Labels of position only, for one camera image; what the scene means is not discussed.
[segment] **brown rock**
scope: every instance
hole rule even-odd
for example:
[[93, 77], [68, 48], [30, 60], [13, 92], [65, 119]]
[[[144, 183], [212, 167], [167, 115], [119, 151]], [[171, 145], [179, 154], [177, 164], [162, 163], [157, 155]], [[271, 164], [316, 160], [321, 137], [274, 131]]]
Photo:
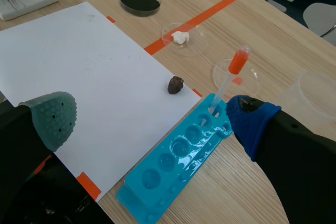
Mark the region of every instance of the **brown rock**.
[[183, 88], [183, 79], [177, 76], [174, 76], [168, 84], [169, 94], [177, 94]]

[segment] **blue plastic well plate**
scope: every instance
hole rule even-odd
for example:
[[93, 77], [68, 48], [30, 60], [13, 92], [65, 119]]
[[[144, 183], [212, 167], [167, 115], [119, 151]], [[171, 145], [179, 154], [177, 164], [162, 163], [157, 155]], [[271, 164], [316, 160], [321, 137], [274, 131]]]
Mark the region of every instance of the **blue plastic well plate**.
[[219, 103], [215, 116], [208, 112], [214, 96], [209, 94], [126, 176], [117, 199], [139, 223], [155, 223], [221, 140], [231, 134], [225, 102]]

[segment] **orange tape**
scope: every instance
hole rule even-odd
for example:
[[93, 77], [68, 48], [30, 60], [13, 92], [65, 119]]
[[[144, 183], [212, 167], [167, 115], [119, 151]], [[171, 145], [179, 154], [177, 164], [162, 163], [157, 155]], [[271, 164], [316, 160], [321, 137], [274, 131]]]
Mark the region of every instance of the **orange tape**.
[[199, 97], [202, 97], [201, 93], [199, 93], [196, 89], [193, 89], [193, 91], [194, 91]]
[[101, 190], [90, 180], [90, 178], [82, 172], [76, 180], [84, 187], [88, 194], [96, 200], [101, 193]]
[[[229, 4], [233, 3], [236, 0], [222, 0], [219, 3], [215, 4], [214, 6], [210, 7], [208, 10], [205, 10], [204, 12], [198, 14], [196, 17], [190, 19], [186, 23], [180, 25], [178, 28], [170, 31], [169, 33], [164, 35], [164, 39], [168, 42], [173, 41], [173, 37], [171, 36], [172, 33], [176, 31], [188, 31], [192, 29], [193, 27], [199, 25], [203, 21], [207, 20], [214, 14], [218, 13], [220, 10], [222, 10], [224, 7], [228, 6]], [[162, 39], [158, 39], [157, 41], [151, 43], [149, 46], [145, 47], [145, 51], [149, 53], [150, 55], [155, 54], [159, 50], [165, 47], [165, 44], [163, 43]]]
[[113, 18], [111, 18], [110, 16], [106, 17], [109, 21], [111, 21], [112, 23], [116, 22]]
[[239, 76], [237, 76], [235, 79], [232, 80], [233, 83], [237, 84], [237, 85], [241, 85], [241, 83], [243, 82], [243, 79]]
[[46, 161], [50, 158], [51, 158], [51, 155], [47, 156], [47, 158], [39, 166], [37, 166], [37, 168], [33, 171], [33, 174], [38, 174], [45, 166]]

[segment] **orange dropper bulb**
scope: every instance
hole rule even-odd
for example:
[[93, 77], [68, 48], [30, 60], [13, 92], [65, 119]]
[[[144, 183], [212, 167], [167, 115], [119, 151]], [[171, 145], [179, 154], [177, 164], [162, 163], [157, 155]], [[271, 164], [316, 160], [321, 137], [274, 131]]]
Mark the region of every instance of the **orange dropper bulb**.
[[250, 48], [248, 46], [242, 46], [241, 48], [239, 48], [233, 56], [233, 59], [229, 65], [229, 72], [232, 74], [239, 74], [247, 61], [249, 53]]

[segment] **petri dish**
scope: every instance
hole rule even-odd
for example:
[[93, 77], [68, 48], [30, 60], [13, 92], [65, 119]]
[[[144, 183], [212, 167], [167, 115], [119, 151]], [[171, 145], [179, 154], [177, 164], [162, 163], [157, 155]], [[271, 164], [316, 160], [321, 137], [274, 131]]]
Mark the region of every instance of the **petri dish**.
[[161, 0], [120, 0], [120, 5], [130, 14], [147, 17], [159, 11]]
[[[224, 59], [217, 62], [212, 71], [212, 79], [219, 89], [231, 63], [232, 58]], [[249, 95], [255, 97], [260, 92], [260, 82], [256, 68], [247, 61], [240, 71], [239, 75], [229, 85], [225, 97], [231, 98], [238, 94]]]
[[[181, 45], [175, 43], [171, 34], [176, 31], [188, 32], [190, 37], [189, 41]], [[171, 23], [163, 26], [161, 39], [169, 50], [186, 57], [201, 54], [207, 46], [206, 36], [201, 28], [199, 26], [194, 27], [184, 23]]]

